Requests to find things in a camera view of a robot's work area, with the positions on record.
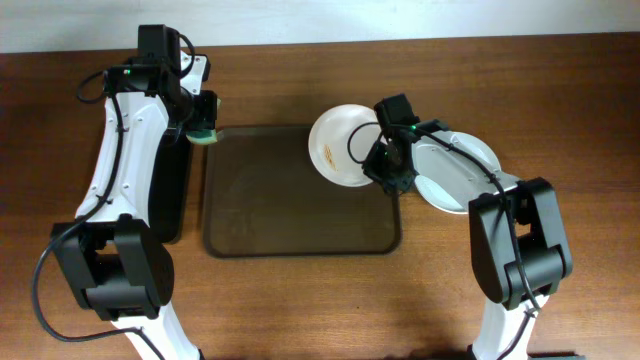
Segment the green yellow sponge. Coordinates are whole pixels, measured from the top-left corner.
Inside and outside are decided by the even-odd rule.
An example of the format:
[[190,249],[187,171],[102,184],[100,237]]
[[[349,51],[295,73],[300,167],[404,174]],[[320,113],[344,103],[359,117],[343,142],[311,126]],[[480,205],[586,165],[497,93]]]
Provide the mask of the green yellow sponge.
[[186,138],[194,145],[208,146],[218,141],[215,129],[191,130],[186,133]]

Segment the white plate top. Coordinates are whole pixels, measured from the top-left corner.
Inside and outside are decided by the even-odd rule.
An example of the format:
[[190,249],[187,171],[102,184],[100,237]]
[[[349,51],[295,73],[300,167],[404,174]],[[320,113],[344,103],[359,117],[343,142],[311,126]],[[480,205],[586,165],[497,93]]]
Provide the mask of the white plate top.
[[373,109],[345,104],[324,112],[313,124],[308,151],[316,170],[330,182],[344,187],[372,183],[364,175],[363,161],[380,133]]

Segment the white plate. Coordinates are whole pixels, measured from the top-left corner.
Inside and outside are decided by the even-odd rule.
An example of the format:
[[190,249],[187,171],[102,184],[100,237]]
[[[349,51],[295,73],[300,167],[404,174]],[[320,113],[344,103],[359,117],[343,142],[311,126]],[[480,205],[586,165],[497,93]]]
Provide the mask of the white plate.
[[364,175],[363,161],[380,133],[373,109],[345,104],[324,112],[313,124],[308,151],[316,170],[330,182],[344,187],[372,183]]
[[[469,154],[491,173],[501,165],[493,150],[482,140],[466,133],[438,131],[435,136]],[[468,203],[483,193],[496,194],[495,185],[473,161],[423,136],[411,146],[417,175],[414,185],[433,207],[456,215],[468,213]]]

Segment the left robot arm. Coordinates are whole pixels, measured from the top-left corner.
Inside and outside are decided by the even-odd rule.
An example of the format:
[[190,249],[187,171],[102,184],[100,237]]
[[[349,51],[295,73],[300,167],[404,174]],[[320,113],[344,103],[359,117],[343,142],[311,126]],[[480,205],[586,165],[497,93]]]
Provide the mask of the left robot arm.
[[215,141],[219,106],[197,63],[101,72],[105,129],[89,189],[46,248],[78,305],[112,324],[143,359],[200,359],[172,305],[165,245],[180,231],[191,146]]

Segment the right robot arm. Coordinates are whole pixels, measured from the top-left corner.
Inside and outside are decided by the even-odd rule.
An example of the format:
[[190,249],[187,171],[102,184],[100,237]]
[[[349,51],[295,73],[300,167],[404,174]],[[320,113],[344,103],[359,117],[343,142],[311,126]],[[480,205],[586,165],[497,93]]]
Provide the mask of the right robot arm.
[[542,307],[573,269],[552,185],[503,172],[480,139],[397,126],[362,161],[392,194],[415,187],[432,206],[469,219],[471,264],[486,301],[468,359],[526,359]]

